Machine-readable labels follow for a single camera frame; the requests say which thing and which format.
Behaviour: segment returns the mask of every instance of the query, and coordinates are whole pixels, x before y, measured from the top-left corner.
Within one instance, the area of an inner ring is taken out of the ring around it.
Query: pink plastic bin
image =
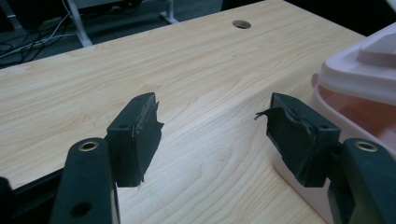
[[[381,144],[396,159],[396,23],[326,60],[312,76],[309,105],[350,137]],[[327,190],[302,187],[279,154],[276,170],[329,223]]]

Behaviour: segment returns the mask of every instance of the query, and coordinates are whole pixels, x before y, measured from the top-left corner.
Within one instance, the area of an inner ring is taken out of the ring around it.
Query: dark floor
[[[187,21],[219,12],[221,2],[222,0],[176,0],[175,18],[178,21]],[[139,8],[113,7],[104,13],[83,15],[82,20],[92,43],[98,44],[168,25],[159,16],[164,9],[164,1],[147,1]],[[70,20],[62,23],[52,39],[44,44],[39,43],[39,40],[46,40],[52,35],[61,20],[62,18],[54,18],[45,21],[37,30],[19,28],[0,33],[0,68],[82,48],[75,35],[75,26]]]

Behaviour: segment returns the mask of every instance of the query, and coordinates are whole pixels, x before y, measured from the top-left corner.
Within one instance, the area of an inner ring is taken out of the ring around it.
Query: container lid
[[[396,22],[333,55],[316,78],[330,91],[396,105]]]

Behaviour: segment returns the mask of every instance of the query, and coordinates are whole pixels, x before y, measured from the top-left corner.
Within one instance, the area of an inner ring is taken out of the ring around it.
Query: light wood tabletop
[[[0,176],[15,189],[62,168],[153,91],[163,139],[141,187],[119,189],[122,223],[322,223],[254,117],[274,91],[309,99],[311,75],[361,39],[266,0],[0,70]]]

